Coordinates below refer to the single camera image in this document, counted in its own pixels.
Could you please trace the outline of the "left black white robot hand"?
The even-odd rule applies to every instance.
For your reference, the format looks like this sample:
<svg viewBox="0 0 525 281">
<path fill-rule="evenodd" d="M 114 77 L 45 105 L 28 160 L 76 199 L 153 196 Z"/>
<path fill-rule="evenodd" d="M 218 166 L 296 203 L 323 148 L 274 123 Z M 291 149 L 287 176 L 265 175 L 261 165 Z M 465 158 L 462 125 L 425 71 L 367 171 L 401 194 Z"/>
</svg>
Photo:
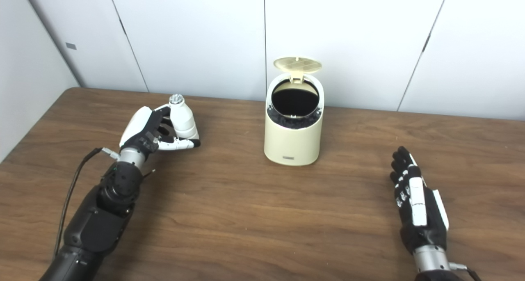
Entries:
<svg viewBox="0 0 525 281">
<path fill-rule="evenodd" d="M 201 146 L 193 113 L 188 105 L 166 104 L 155 110 L 141 107 L 123 132 L 120 150 L 132 148 L 145 157 L 156 151 L 179 151 Z"/>
</svg>

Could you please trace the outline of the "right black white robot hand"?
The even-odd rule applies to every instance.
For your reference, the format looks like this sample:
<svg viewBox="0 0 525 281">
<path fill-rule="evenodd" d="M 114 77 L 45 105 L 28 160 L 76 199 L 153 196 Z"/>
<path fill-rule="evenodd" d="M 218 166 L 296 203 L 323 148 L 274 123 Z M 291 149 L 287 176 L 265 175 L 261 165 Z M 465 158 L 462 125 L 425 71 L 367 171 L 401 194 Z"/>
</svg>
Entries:
<svg viewBox="0 0 525 281">
<path fill-rule="evenodd" d="M 414 156 L 404 146 L 392 155 L 390 180 L 401 220 L 400 236 L 409 253 L 422 246 L 447 249 L 449 221 L 438 190 L 429 188 Z"/>
</svg>

